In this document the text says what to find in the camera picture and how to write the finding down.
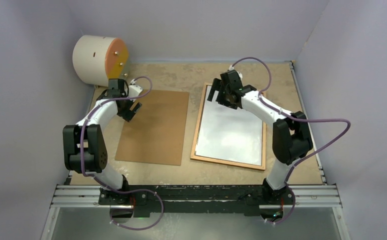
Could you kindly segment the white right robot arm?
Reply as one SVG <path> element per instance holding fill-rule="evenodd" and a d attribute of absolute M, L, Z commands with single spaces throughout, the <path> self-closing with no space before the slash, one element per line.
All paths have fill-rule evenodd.
<path fill-rule="evenodd" d="M 262 91 L 243 85 L 240 73 L 234 69 L 213 79 L 207 100 L 234 110 L 246 110 L 272 128 L 272 151 L 276 160 L 263 180 L 262 197 L 267 203 L 275 203 L 287 189 L 294 165 L 313 148 L 306 115 L 288 111 L 264 97 Z"/>

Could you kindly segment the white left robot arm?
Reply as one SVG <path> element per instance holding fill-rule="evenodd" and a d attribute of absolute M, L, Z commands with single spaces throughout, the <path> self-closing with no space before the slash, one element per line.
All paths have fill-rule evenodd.
<path fill-rule="evenodd" d="M 111 191 L 111 198 L 119 205 L 130 200 L 131 191 L 127 178 L 108 164 L 103 129 L 114 116 L 130 122 L 142 107 L 135 100 L 144 96 L 143 90 L 137 79 L 109 79 L 108 88 L 97 98 L 93 109 L 62 131 L 66 169 L 96 180 L 105 190 Z"/>

